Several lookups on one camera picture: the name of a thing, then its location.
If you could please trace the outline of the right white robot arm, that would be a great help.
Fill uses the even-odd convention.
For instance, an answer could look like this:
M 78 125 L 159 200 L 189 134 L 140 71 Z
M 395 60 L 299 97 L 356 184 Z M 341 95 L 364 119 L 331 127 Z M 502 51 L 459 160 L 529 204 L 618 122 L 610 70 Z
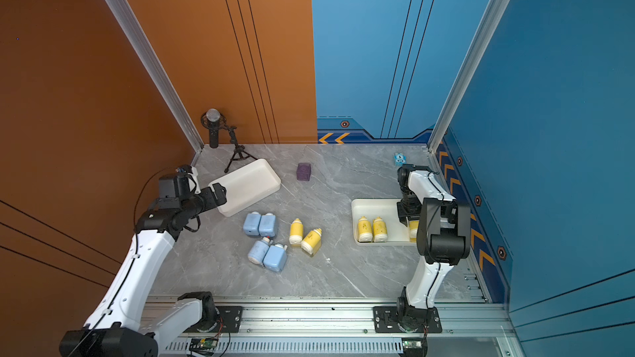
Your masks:
M 407 332 L 417 332 L 432 324 L 443 281 L 470 254 L 471 210 L 446 191 L 427 166 L 402 165 L 398 182 L 398 217 L 404 225 L 418 222 L 414 239 L 419 254 L 413 278 L 398 299 L 398 323 Z

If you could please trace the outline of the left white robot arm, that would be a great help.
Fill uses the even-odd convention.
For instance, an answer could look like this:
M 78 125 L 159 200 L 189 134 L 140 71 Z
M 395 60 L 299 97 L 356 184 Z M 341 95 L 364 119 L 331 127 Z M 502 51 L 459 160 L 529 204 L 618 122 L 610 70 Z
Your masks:
M 141 319 L 159 269 L 181 231 L 226 201 L 227 190 L 220 183 L 198 193 L 175 185 L 155 200 L 139 218 L 127 257 L 102 302 L 81 329 L 64 334 L 61 355 L 157 356 L 190 327 L 213 330 L 220 318 L 209 292 L 184 294 L 148 327 Z

